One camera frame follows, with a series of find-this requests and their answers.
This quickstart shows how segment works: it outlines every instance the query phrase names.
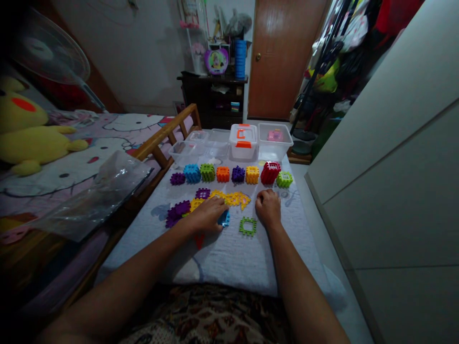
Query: hand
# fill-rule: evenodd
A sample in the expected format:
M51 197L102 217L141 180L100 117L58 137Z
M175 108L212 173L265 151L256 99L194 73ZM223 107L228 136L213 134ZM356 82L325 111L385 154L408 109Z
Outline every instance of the hand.
M194 233L199 231L220 233L223 226L219 225L217 221L225 210L229 210L229 207L225 204L223 198L208 198L180 222L189 226Z
M258 218L266 229L282 226L281 198L272 190L260 191L255 202Z

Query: person's left hand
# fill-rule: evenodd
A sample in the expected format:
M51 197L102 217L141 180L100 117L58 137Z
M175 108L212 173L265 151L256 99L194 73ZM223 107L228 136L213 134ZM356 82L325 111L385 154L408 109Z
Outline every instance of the person's left hand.
M208 198L180 222L189 227L192 232L220 233L223 226L217 221L225 210L229 210L229 207L223 198Z

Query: hello kitty bedsheet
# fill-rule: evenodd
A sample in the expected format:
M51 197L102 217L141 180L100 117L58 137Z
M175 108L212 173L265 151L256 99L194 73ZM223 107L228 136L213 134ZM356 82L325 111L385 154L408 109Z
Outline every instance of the hello kitty bedsheet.
M11 172L2 172L0 217L24 214L28 219L34 219L43 216L63 201L87 189L99 167L113 152L133 153L173 119L149 114L95 114L89 111L52 111L49 117L53 124L77 128L76 133L67 136L71 140L86 140L89 147L46 164L40 172L31 176L18 177ZM193 120L187 117L184 123L189 130ZM183 140L179 127L175 128L174 135L177 140ZM167 138L160 144L167 159L170 147ZM153 168L149 177L151 180L160 171L160 166L152 157L144 162Z

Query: stuffed toy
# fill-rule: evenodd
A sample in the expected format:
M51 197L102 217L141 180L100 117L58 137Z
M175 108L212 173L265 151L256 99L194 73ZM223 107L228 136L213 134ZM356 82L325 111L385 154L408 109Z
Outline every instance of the stuffed toy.
M0 160L13 164L11 170L20 176L37 173L41 165L88 147L84 140L71 142L63 135L74 133L73 127L45 126L46 111L17 93L25 89L16 79L1 79Z

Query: purple clock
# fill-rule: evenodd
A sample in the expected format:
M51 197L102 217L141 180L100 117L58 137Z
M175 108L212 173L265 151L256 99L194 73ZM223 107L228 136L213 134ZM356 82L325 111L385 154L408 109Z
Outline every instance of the purple clock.
M228 67L228 52L225 49L207 50L204 54L204 61L209 72L213 75L225 73Z

